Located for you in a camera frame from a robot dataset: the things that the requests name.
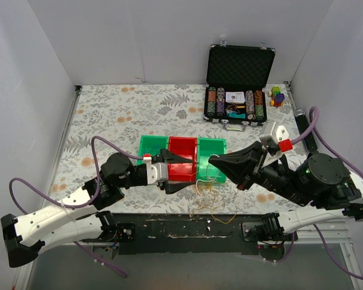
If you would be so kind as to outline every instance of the white wall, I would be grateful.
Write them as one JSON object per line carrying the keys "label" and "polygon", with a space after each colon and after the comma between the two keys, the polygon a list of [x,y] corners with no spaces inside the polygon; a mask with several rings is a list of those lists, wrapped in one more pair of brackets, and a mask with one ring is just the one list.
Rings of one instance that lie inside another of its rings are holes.
{"label": "white wall", "polygon": [[[317,105],[321,135],[363,170],[363,0],[334,0],[292,82],[296,105]],[[363,223],[349,223],[363,273]]]}
{"label": "white wall", "polygon": [[75,84],[205,83],[208,50],[277,50],[270,82],[291,80],[332,0],[28,0]]}
{"label": "white wall", "polygon": [[[21,212],[8,182],[21,176],[45,190],[74,86],[26,0],[0,1],[0,218]],[[41,200],[23,186],[16,196],[33,211]],[[0,226],[0,289],[11,289]]]}

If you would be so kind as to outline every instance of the small red block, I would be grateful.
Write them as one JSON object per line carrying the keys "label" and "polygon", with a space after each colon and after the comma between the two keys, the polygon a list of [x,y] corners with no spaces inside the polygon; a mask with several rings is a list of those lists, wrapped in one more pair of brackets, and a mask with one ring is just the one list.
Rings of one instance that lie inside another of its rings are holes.
{"label": "small red block", "polygon": [[280,147],[281,152],[287,152],[293,149],[293,145],[290,139],[281,141],[278,143],[278,145]]}

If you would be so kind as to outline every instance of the case lid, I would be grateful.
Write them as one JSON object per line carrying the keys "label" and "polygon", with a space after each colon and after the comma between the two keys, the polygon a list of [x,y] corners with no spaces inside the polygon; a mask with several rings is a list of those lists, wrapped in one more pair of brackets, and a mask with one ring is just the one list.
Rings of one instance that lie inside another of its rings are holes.
{"label": "case lid", "polygon": [[266,86],[275,50],[235,45],[211,45],[207,83]]}

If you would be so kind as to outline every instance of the green tray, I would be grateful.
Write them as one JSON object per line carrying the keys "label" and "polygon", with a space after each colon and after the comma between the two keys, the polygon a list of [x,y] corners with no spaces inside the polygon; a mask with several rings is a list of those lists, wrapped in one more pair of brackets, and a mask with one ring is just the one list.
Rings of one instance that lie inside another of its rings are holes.
{"label": "green tray", "polygon": [[208,158],[212,154],[221,155],[225,153],[226,153],[225,139],[198,138],[197,179],[208,180],[209,178],[217,177],[216,178],[217,182],[224,183],[226,180],[226,176],[213,165],[209,165]]}
{"label": "green tray", "polygon": [[[151,154],[152,156],[160,153],[160,149],[168,149],[167,136],[141,136],[139,156],[144,154]],[[143,164],[142,160],[137,160],[137,165]]]}

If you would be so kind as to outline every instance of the plastic bin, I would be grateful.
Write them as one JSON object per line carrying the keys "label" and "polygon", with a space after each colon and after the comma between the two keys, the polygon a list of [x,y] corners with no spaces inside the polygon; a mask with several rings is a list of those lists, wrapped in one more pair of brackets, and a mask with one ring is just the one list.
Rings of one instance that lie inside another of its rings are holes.
{"label": "plastic bin", "polygon": [[[139,156],[144,154],[151,154],[152,156],[160,153],[160,149],[168,148],[168,137],[167,136],[141,136]],[[137,165],[142,164],[142,160],[137,160]]]}
{"label": "plastic bin", "polygon": [[193,163],[168,164],[170,181],[195,181],[197,168],[197,143],[196,138],[169,137],[168,150]]}
{"label": "plastic bin", "polygon": [[221,155],[225,153],[225,139],[198,138],[197,179],[208,180],[216,177],[217,182],[224,183],[226,175],[221,173],[219,169],[213,165],[209,164],[208,159],[212,154]]}

